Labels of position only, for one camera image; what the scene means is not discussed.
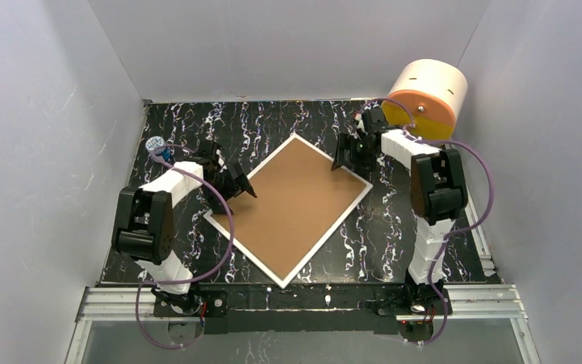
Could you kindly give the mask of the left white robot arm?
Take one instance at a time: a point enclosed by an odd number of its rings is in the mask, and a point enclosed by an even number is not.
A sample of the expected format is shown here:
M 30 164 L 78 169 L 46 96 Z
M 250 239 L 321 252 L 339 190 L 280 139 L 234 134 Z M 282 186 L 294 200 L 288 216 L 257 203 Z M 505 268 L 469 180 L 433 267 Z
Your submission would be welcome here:
M 229 162 L 213 140 L 187 149 L 180 162 L 171 155 L 175 146 L 159 136 L 150 138 L 145 147 L 167 171 L 141 187 L 120 191 L 111 245 L 145 269 L 156 288 L 182 296 L 198 279 L 174 252 L 174 207 L 191 192 L 203 189 L 212 212 L 230 217 L 229 199 L 242 193 L 257 195 L 242 165 Z

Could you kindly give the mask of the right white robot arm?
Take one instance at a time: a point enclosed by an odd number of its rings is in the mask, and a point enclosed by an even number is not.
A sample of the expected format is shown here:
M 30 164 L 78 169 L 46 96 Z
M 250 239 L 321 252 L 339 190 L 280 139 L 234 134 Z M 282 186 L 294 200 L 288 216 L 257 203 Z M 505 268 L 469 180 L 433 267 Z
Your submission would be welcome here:
M 468 203 L 461 157 L 389 124 L 381 108 L 371 108 L 355 116 L 354 133 L 339 134 L 331 168 L 368 173 L 380 154 L 397 161 L 410 176 L 417 235 L 405 280 L 416 286 L 438 284 L 443 279 L 443 244 Z

